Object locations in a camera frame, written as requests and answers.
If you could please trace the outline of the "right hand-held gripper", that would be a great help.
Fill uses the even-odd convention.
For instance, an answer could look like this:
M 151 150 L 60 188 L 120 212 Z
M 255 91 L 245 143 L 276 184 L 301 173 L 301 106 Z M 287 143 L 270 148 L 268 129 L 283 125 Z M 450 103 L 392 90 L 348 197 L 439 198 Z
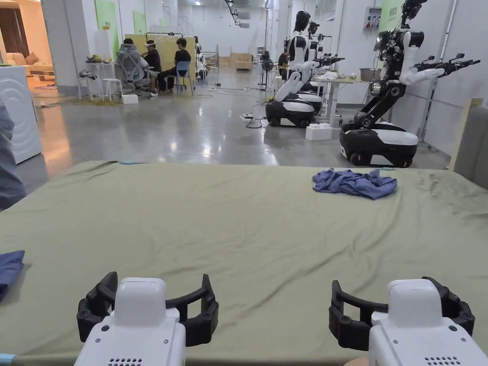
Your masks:
M 395 280 L 387 289 L 388 305 L 354 297 L 332 281 L 329 331 L 339 346 L 368 350 L 370 366 L 460 365 L 453 349 L 474 342 L 469 305 L 427 276 Z M 344 313 L 345 304 L 360 310 L 359 320 Z

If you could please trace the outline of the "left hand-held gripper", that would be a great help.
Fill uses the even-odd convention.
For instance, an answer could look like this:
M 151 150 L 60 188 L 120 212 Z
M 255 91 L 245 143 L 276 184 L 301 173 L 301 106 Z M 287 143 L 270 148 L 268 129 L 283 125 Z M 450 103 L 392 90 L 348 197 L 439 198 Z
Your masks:
M 188 306 L 200 313 L 188 317 Z M 83 347 L 77 366 L 183 366 L 185 346 L 208 344 L 218 326 L 219 303 L 210 278 L 201 287 L 166 300 L 159 278 L 109 272 L 78 303 L 77 325 Z

